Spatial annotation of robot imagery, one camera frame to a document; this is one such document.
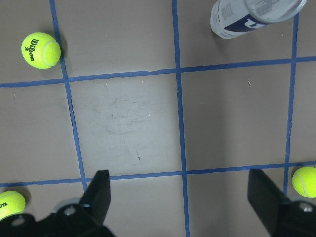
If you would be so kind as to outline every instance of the black plastic part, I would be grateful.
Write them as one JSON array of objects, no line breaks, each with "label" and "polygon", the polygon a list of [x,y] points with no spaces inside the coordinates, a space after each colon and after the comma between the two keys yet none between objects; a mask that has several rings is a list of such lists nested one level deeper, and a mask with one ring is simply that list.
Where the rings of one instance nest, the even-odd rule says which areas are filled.
[{"label": "black plastic part", "polygon": [[262,170],[250,170],[248,200],[270,236],[316,237],[316,207],[291,202]]},{"label": "black plastic part", "polygon": [[103,222],[111,201],[109,172],[98,171],[79,204],[36,222],[30,214],[0,221],[0,237],[114,237]]},{"label": "black plastic part", "polygon": [[110,179],[107,170],[97,171],[79,205],[103,225],[111,202]]}]

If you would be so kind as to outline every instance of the screw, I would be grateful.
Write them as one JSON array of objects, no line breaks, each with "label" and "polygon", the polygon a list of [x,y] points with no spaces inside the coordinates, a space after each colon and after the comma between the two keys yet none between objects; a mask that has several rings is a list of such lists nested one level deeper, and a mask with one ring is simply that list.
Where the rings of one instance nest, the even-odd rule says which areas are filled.
[{"label": "screw", "polygon": [[305,202],[301,202],[299,207],[304,212],[312,212],[313,211],[313,207],[311,205],[309,205],[308,203],[305,203]]},{"label": "screw", "polygon": [[74,215],[75,212],[76,212],[76,209],[74,209],[74,207],[71,206],[71,207],[68,207],[68,208],[64,211],[64,214],[65,214],[66,216],[71,216],[71,215]]}]

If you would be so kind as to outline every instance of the blue tape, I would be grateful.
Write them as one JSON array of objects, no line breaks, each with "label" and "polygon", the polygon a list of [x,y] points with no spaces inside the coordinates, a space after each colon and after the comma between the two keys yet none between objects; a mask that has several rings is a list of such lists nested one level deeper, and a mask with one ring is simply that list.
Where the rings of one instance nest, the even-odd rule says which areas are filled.
[{"label": "blue tape", "polygon": [[[291,156],[291,135],[292,135],[292,118],[294,109],[294,89],[295,89],[295,74],[296,74],[296,56],[297,56],[297,32],[298,32],[299,14],[294,17],[293,24],[293,39],[292,39],[292,63],[291,63],[291,80],[288,102],[287,115],[287,131],[286,131],[286,148],[285,148],[285,164],[290,163]],[[287,194],[289,167],[284,169],[283,192]]]}]

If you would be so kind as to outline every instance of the wilson logo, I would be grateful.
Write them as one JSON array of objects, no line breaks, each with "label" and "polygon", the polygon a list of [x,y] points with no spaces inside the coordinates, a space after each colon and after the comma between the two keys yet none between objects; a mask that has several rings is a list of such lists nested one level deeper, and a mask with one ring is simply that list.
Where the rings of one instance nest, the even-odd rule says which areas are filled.
[{"label": "wilson logo", "polygon": [[24,50],[29,52],[29,56],[30,56],[31,61],[34,61],[33,52],[35,51],[35,47],[36,47],[38,41],[39,41],[39,39],[32,39],[30,46],[28,48],[24,47]]}]

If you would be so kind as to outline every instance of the tennis ball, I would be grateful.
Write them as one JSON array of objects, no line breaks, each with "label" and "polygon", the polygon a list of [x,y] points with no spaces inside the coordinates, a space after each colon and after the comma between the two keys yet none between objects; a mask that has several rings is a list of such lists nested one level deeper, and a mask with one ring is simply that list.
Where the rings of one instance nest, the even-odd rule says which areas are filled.
[{"label": "tennis ball", "polygon": [[17,191],[6,191],[0,194],[0,220],[5,217],[21,214],[25,208],[25,199]]},{"label": "tennis ball", "polygon": [[61,55],[59,44],[49,34],[34,32],[23,40],[21,51],[25,61],[39,69],[55,66]]},{"label": "tennis ball", "polygon": [[302,196],[316,198],[316,169],[304,167],[295,171],[292,184],[294,189]]}]

